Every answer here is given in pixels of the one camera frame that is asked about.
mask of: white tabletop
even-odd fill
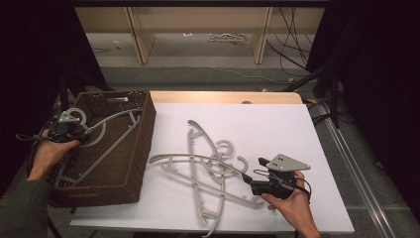
[[[349,214],[333,179],[307,108],[303,104],[218,104],[218,103],[155,103],[157,119],[150,157],[158,154],[188,152],[187,133],[196,121],[214,143],[230,141],[235,151],[228,162],[238,169],[249,162],[247,175],[264,170],[258,158],[273,159],[284,154],[311,166],[304,171],[312,186],[311,209],[318,229],[328,233],[354,232]],[[211,156],[203,140],[194,144],[195,154]],[[213,222],[204,224],[197,215],[192,183],[170,175],[160,163],[148,164],[140,201],[133,204],[77,208],[70,225],[94,229],[116,229],[161,232],[203,232]],[[177,163],[180,173],[190,175],[188,163]],[[198,179],[209,184],[213,180],[197,169]],[[226,190],[238,197],[251,199],[250,186],[240,176],[226,178]],[[203,206],[217,210],[219,195],[201,192]],[[293,231],[279,212],[250,208],[227,198],[216,233],[275,233]]]

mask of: wooden panel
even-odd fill
[[[253,47],[254,61],[256,63],[263,62],[263,51],[265,49],[266,33],[268,32],[269,22],[271,21],[272,8],[265,8],[264,15],[262,32],[252,34],[251,36],[251,46]]]
[[[155,41],[155,33],[143,33],[138,8],[127,8],[128,18],[132,26],[131,34],[138,52],[139,63],[146,63]]]
[[[153,102],[169,103],[302,104],[294,92],[151,91],[151,96]]]
[[[75,8],[86,33],[130,33],[125,8]]]
[[[288,25],[290,26],[292,20],[291,8],[281,8]],[[287,34],[288,29],[284,23],[279,8],[272,9],[271,21],[269,23],[269,34]],[[315,35],[319,23],[321,22],[322,15],[324,14],[323,8],[296,8],[294,13],[294,24],[296,25],[297,34],[310,34]]]
[[[256,33],[265,8],[133,8],[143,33]]]

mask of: sleeve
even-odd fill
[[[0,237],[47,237],[47,204],[52,190],[43,180],[20,183],[0,217]]]

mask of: black curtain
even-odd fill
[[[76,95],[86,80],[106,84],[74,9],[57,3],[0,1],[1,186],[3,195],[29,154],[17,133],[38,134],[52,113],[65,77]]]
[[[325,63],[358,10],[355,6],[331,4],[326,9],[310,71]],[[376,157],[420,221],[420,7],[416,1],[372,1],[371,6],[339,79]]]

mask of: brown wicker basket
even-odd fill
[[[139,201],[143,174],[152,145],[156,110],[148,91],[116,91],[80,93],[74,107],[86,114],[86,125],[91,127],[115,113],[143,108],[137,127],[78,185],[60,181],[52,192],[51,206],[98,206]],[[106,124],[103,139],[87,148],[78,148],[69,154],[63,175],[77,179],[85,173],[133,125],[128,114],[116,117]],[[95,129],[90,141],[99,136]],[[55,182],[61,165],[50,174]]]

